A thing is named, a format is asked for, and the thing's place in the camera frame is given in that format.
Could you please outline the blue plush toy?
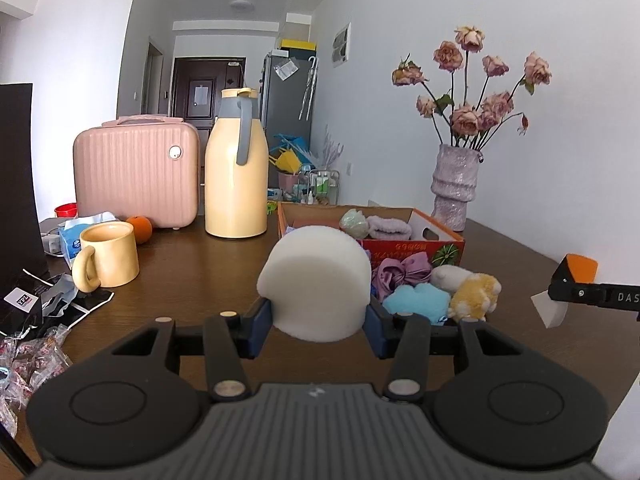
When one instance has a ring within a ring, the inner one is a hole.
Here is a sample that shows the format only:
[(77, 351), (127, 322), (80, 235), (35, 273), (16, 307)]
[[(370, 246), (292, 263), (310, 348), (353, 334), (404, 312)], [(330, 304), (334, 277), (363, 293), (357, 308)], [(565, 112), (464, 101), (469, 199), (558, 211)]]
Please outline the blue plush toy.
[(430, 283), (416, 286), (400, 285), (383, 300), (383, 307), (391, 314), (418, 314), (432, 325), (442, 326), (448, 318), (451, 296)]

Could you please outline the purple satin scrunchie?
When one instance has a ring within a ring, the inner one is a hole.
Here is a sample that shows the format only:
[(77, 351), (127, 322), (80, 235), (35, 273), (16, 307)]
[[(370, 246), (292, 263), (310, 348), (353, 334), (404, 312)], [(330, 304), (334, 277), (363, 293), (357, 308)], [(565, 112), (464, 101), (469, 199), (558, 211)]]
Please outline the purple satin scrunchie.
[(416, 286), (431, 279), (433, 266), (425, 252), (416, 252), (404, 260), (385, 258), (372, 271), (372, 287), (376, 298), (383, 301), (399, 286)]

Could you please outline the yellow white plush toy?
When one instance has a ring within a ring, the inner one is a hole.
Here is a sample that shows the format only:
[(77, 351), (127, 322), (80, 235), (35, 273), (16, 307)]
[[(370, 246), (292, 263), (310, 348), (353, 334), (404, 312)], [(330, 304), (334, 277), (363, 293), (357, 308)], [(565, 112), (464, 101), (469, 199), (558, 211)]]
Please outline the yellow white plush toy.
[(450, 295), (448, 318), (485, 321), (496, 310), (502, 285), (492, 275), (444, 264), (432, 271), (431, 284)]

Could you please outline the white round sponge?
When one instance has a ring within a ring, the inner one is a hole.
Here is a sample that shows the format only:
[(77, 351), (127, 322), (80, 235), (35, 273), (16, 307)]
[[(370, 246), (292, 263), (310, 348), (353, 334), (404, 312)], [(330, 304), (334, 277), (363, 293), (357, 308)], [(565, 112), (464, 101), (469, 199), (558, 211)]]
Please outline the white round sponge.
[(360, 330), (371, 293), (371, 263), (344, 232), (303, 226), (274, 245), (257, 280), (271, 301), (272, 322), (310, 342), (334, 342)]

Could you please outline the lavender fluffy towel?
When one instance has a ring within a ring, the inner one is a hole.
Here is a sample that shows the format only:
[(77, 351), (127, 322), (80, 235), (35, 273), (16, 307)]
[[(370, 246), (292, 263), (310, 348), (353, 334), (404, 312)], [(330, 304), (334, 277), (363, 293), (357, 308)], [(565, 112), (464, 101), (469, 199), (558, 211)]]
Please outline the lavender fluffy towel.
[(370, 216), (367, 218), (369, 236), (374, 240), (410, 240), (412, 227), (396, 218)]

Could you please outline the green bath puff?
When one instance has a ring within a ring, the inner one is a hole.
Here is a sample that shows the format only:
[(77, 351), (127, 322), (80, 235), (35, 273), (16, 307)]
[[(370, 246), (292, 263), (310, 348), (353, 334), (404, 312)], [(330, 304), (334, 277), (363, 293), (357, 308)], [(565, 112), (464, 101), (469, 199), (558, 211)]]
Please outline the green bath puff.
[(352, 208), (343, 214), (340, 229), (356, 240), (364, 240), (369, 236), (369, 223), (361, 210)]

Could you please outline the orange black folded card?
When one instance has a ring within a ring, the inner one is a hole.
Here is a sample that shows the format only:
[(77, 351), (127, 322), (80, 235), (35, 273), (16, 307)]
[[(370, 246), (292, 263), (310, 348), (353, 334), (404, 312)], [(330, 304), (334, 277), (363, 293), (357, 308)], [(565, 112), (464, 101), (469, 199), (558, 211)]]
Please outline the orange black folded card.
[(568, 305), (582, 298), (586, 285), (597, 276), (597, 260), (567, 254), (552, 274), (546, 290), (530, 297), (545, 328), (555, 328), (564, 321)]

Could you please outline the red cardboard box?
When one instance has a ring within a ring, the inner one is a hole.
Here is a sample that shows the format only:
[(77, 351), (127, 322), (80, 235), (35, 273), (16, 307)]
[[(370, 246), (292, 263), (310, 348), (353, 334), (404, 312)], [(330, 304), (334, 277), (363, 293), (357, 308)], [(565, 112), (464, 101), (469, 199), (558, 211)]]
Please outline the red cardboard box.
[(330, 226), (338, 229), (341, 218), (351, 209), (361, 211), (366, 217), (397, 219), (411, 226), (411, 237), (408, 240), (375, 240), (371, 237), (360, 240), (362, 248), (370, 252), (371, 266), (374, 268), (386, 258), (404, 260), (417, 252), (425, 252), (433, 266), (457, 266), (460, 263), (465, 246), (464, 238), (416, 208), (281, 202), (277, 210), (279, 235), (283, 236), (288, 228), (297, 229), (301, 226)]

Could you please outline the yellow ceramic mug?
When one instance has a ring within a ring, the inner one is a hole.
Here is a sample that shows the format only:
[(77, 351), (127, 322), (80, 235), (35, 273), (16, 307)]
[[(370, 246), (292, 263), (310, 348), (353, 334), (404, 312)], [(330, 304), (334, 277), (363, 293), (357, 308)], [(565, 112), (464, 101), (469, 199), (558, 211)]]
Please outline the yellow ceramic mug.
[(124, 286), (138, 277), (137, 242), (130, 223), (111, 221), (88, 226), (79, 240), (81, 251), (74, 259), (72, 278), (81, 292)]

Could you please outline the yellow thermos jug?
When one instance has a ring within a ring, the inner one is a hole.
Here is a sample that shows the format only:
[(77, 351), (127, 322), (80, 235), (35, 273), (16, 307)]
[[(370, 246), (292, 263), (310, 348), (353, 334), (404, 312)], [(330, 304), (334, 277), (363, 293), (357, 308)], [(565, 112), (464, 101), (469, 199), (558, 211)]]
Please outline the yellow thermos jug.
[(265, 233), (268, 171), (257, 91), (224, 90), (205, 150), (205, 231), (232, 240)]

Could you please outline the pink small suitcase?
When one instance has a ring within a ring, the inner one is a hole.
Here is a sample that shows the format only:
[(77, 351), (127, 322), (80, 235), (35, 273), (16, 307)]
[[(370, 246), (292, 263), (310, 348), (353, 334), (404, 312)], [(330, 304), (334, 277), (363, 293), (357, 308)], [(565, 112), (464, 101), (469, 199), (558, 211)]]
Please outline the pink small suitcase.
[(178, 230), (198, 215), (200, 137), (179, 117), (125, 116), (86, 130), (73, 165), (81, 217), (108, 211)]

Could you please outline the dried pink roses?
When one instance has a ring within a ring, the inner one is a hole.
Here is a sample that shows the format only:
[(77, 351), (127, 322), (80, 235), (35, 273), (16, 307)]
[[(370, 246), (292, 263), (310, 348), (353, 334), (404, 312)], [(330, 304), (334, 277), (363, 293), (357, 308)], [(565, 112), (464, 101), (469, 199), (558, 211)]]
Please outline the dried pink roses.
[(513, 126), (520, 136), (528, 133), (530, 121), (516, 108), (516, 94), (533, 96), (552, 81), (551, 68), (537, 52), (530, 52), (516, 73), (498, 55), (484, 51), (486, 35), (476, 26), (463, 25), (454, 38), (442, 41), (433, 51), (436, 72), (447, 81), (439, 91), (411, 55), (402, 58), (390, 73), (392, 85), (416, 87), (416, 111), (428, 120), (441, 144), (483, 153), (497, 133)]

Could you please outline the crumpled plastic wrappers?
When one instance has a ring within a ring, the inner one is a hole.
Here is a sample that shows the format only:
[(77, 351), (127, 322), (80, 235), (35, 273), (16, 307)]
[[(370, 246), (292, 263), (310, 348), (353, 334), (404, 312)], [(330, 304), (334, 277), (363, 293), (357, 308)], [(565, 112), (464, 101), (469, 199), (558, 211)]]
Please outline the crumpled plastic wrappers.
[(63, 344), (72, 329), (113, 299), (81, 292), (70, 274), (21, 270), (1, 291), (1, 425), (14, 437), (18, 414), (47, 380), (72, 365)]

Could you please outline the dark brown entrance door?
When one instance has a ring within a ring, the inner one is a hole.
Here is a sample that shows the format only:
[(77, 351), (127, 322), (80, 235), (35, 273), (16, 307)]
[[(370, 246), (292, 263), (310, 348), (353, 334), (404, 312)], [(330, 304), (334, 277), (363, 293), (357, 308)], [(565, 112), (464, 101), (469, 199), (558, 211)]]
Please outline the dark brown entrance door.
[(176, 58), (171, 84), (171, 115), (198, 131), (213, 129), (226, 89), (241, 88), (246, 58)]

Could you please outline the grey refrigerator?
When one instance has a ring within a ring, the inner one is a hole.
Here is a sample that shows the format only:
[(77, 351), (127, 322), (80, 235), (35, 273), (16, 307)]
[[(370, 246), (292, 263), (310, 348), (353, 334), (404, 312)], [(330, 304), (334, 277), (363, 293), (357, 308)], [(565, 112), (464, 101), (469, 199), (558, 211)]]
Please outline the grey refrigerator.
[(278, 158), (285, 148), (282, 136), (300, 139), (309, 148), (312, 113), (307, 112), (316, 52), (300, 49), (272, 51), (262, 64), (259, 93), (260, 121), (268, 141), (269, 155)]

